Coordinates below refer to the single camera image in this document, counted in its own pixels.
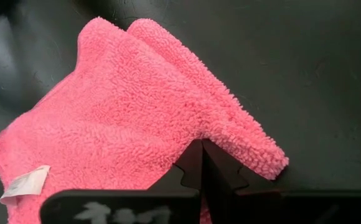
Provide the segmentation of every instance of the towel fold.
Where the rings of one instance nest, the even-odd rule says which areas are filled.
[[[288,164],[226,87],[163,28],[139,20],[127,33],[96,18],[78,37],[75,70],[0,133],[5,189],[18,175],[51,167],[41,195],[8,207],[9,224],[39,223],[42,202],[61,190],[147,189],[195,138],[210,138],[268,179]]]

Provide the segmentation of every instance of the pink towel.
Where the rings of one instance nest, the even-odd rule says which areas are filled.
[[[147,189],[195,138],[210,138],[268,179],[288,164],[178,40],[147,20],[129,33],[135,37],[90,21],[78,38],[74,72],[0,133],[5,189],[13,178],[51,166],[40,195],[8,207],[9,224],[39,223],[42,202],[61,190]],[[209,223],[207,213],[202,223]]]

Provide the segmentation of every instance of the white tag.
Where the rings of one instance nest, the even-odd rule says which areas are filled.
[[[17,205],[17,196],[40,195],[50,166],[40,166],[29,173],[16,177],[0,198],[4,205]]]

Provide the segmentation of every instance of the dark gray table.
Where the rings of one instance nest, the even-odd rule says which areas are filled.
[[[0,17],[0,130],[73,70],[87,21],[149,17],[286,151],[278,187],[361,189],[361,0],[76,2],[24,0]]]

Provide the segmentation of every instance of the towel label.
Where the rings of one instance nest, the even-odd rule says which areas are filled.
[[[17,205],[17,196],[40,195],[50,166],[40,166],[35,170],[16,177],[0,198],[4,205]]]

